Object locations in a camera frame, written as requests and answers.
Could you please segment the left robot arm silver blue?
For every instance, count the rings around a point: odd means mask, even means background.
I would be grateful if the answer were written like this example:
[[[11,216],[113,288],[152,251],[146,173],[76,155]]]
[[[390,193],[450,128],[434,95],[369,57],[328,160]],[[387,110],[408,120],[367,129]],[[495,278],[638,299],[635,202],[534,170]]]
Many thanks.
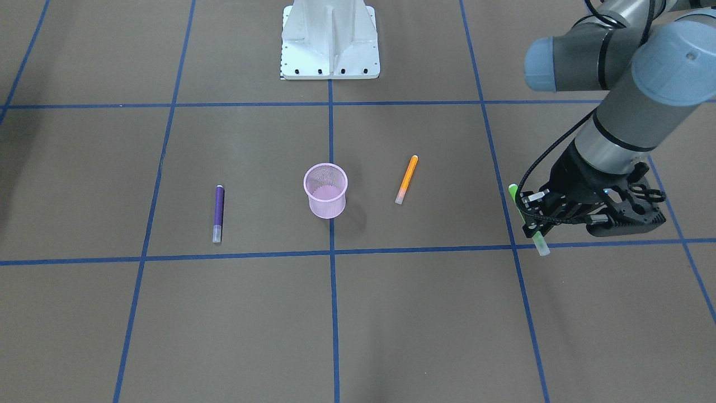
[[[538,191],[516,189],[530,238],[584,224],[594,237],[651,232],[666,195],[646,158],[714,97],[713,1],[605,1],[562,36],[534,41],[524,59],[535,91],[604,90],[559,141],[572,141]]]

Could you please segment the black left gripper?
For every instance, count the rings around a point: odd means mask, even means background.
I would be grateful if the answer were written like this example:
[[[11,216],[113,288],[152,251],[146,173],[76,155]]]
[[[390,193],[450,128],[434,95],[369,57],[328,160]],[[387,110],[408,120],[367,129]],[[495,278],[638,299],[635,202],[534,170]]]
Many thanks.
[[[527,213],[522,213],[524,224],[522,232],[527,238],[537,233],[546,236],[558,223],[554,220],[571,221],[576,217],[588,214],[598,208],[596,188],[601,182],[601,175],[627,175],[634,169],[629,163],[628,169],[621,174],[612,174],[593,168],[582,158],[576,148],[576,141],[563,151],[550,171],[550,178],[545,184],[548,190],[521,193],[521,206]]]

